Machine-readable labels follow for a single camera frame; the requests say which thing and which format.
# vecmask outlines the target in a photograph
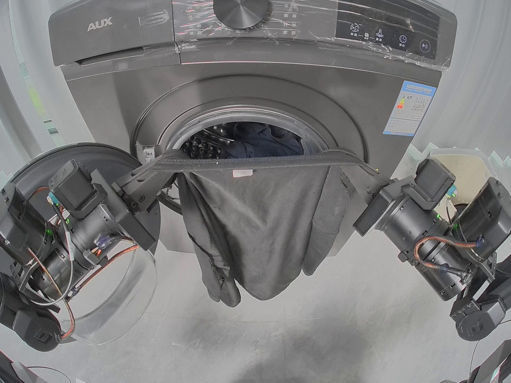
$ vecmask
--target qr code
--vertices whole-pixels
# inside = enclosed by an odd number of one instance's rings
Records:
[[[429,104],[429,98],[415,98],[415,102],[412,105],[412,112],[424,112]]]

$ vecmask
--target program dial knob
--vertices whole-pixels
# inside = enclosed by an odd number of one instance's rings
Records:
[[[227,27],[248,29],[266,16],[268,0],[213,0],[213,11]]]

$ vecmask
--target clothing tag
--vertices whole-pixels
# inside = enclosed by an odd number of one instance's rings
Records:
[[[252,169],[233,170],[233,177],[252,176],[252,174],[253,174],[253,170]]]

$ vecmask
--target navy clothing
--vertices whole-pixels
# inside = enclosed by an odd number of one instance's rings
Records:
[[[233,133],[236,141],[221,150],[220,158],[302,155],[302,144],[291,135],[284,134],[282,137],[276,137],[272,135],[271,127],[264,124],[238,122]]]

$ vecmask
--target wire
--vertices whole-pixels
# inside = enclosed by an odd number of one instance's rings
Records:
[[[137,245],[137,244],[134,244],[132,245],[131,247],[128,247],[128,248],[125,248],[124,250],[118,252],[116,255],[114,255],[111,259],[108,260],[108,262],[106,263],[106,265],[104,267],[101,267],[99,268],[98,271],[94,272],[90,277],[88,277],[85,281],[83,281],[79,286],[75,287],[73,289],[73,297],[76,296],[77,293],[80,292],[80,290],[86,286],[96,275],[98,275],[101,271],[103,271],[107,266],[109,266],[112,262],[114,262],[116,259],[118,259],[119,257],[123,256],[124,254],[127,254],[131,251],[135,251],[137,248],[139,248],[140,246]]]
[[[508,319],[507,321],[504,321],[504,322],[501,322],[497,325],[497,328],[500,326],[500,325],[503,325],[504,323],[508,323],[508,322],[511,322],[511,319]],[[481,339],[479,339],[476,343],[476,346],[474,347],[474,352],[472,353],[472,359],[470,360],[470,369],[469,369],[469,376],[471,375],[472,373],[472,363],[474,361],[474,355],[476,354],[476,349],[477,349],[477,345],[479,345],[479,342],[481,341]]]
[[[459,247],[459,248],[474,248],[475,246],[477,246],[476,243],[460,243],[458,241],[453,241],[450,239],[446,239],[444,237],[438,237],[436,235],[430,235],[428,237],[424,237],[424,238],[420,239],[413,249],[413,255],[415,256],[415,259],[419,263],[424,265],[425,267],[433,268],[436,270],[441,270],[443,268],[440,265],[425,261],[418,256],[418,251],[419,251],[420,247],[422,247],[426,241],[430,241],[430,240],[440,241],[441,243],[446,243],[446,244],[449,244],[450,246]]]
[[[37,258],[37,255],[35,255],[34,252],[30,248],[28,250],[29,250],[29,253],[34,257],[35,261],[37,261],[37,263],[39,264],[41,269],[44,271],[46,276],[49,278],[50,282],[53,285],[53,288],[55,288],[57,290],[57,292],[59,293],[61,298],[64,298],[65,295],[62,295],[62,291],[60,290],[59,286],[53,279],[52,274],[50,274],[50,272],[46,269],[46,267],[41,262],[41,260],[39,258]],[[69,303],[66,300],[64,300],[64,305],[66,306],[67,312],[69,313],[69,320],[71,321],[71,326],[69,327],[69,330],[64,335],[62,335],[60,337],[61,339],[66,339],[67,337],[71,336],[71,334],[75,330],[75,317],[73,315],[73,311],[71,310],[71,307],[69,306]]]
[[[27,201],[29,201],[32,197],[34,197],[37,193],[43,190],[49,190],[50,188],[48,186],[41,186],[39,188],[36,188],[31,195],[29,195]]]
[[[67,381],[69,381],[69,383],[73,383],[71,381],[71,379],[67,376],[67,374],[65,374],[64,372],[61,372],[58,369],[54,369],[53,367],[47,367],[47,366],[25,366],[25,367],[27,369],[48,369],[48,370],[53,370],[54,372],[60,373],[62,376],[64,376],[67,379]]]
[[[60,298],[54,300],[54,301],[49,301],[49,302],[36,302],[36,301],[32,301],[33,303],[37,304],[37,305],[40,305],[40,306],[51,306],[51,305],[55,305],[56,303],[62,301],[63,299],[65,299],[67,297],[67,294],[69,294],[69,291],[71,290],[71,287],[73,285],[73,274],[74,274],[74,266],[73,266],[73,261],[75,260],[74,258],[74,255],[73,255],[73,249],[72,249],[72,246],[73,246],[73,243],[71,241],[71,234],[69,233],[69,227],[67,226],[65,220],[64,220],[64,216],[62,215],[62,213],[60,212],[60,209],[52,204],[52,207],[53,209],[55,210],[55,213],[57,213],[58,217],[60,218],[60,221],[62,223],[62,226],[64,226],[64,231],[65,231],[65,238],[66,238],[66,241],[67,241],[67,251],[69,252],[69,263],[71,264],[71,271],[69,273],[69,282],[67,283],[67,287],[66,287],[66,290],[65,292],[62,294],[60,294]],[[34,258],[37,260],[37,262],[39,263],[39,265],[41,266],[41,268],[44,270],[44,265],[42,265],[41,261],[34,255]]]

